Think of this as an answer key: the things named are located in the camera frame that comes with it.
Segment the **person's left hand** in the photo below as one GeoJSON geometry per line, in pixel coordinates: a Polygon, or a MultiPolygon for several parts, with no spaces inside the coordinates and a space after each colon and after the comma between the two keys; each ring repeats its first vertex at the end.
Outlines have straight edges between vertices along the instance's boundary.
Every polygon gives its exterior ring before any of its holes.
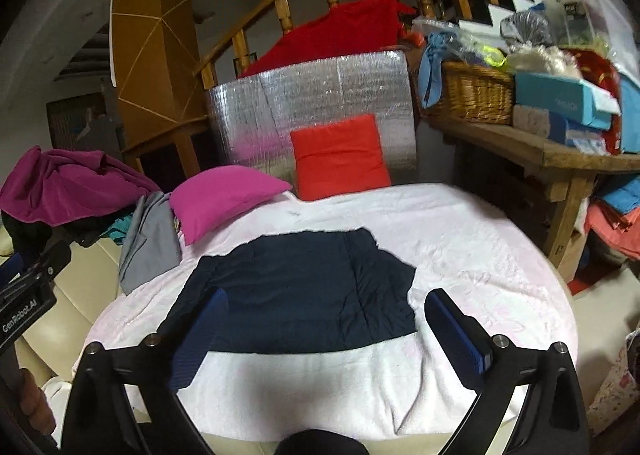
{"type": "Polygon", "coordinates": [[[21,368],[20,406],[29,424],[42,435],[52,435],[56,423],[47,397],[38,387],[34,375],[21,368]]]}

